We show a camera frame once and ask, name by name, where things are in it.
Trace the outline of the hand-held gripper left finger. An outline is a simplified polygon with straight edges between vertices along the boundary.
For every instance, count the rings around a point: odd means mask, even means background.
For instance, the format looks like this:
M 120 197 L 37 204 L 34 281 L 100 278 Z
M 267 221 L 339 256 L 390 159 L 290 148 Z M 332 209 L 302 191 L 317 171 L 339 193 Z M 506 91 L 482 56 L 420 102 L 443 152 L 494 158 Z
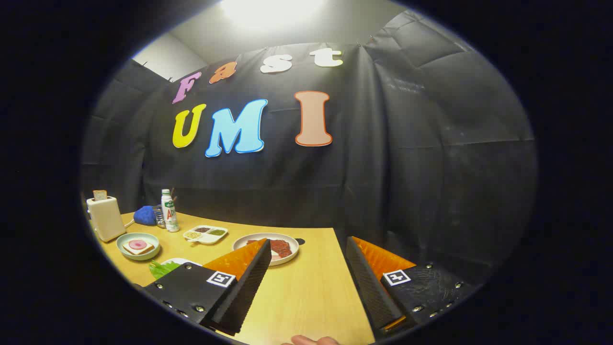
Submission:
M 271 242 L 256 240 L 208 264 L 180 264 L 143 292 L 193 324 L 235 335 L 269 268 Z

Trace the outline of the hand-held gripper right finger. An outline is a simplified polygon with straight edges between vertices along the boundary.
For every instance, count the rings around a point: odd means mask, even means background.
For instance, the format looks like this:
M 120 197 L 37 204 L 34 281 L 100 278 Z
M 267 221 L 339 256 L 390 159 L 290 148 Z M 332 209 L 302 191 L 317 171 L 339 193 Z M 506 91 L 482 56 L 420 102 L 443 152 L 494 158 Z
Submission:
M 355 236 L 347 238 L 345 253 L 370 324 L 381 335 L 429 323 L 475 290 L 441 265 L 416 264 Z

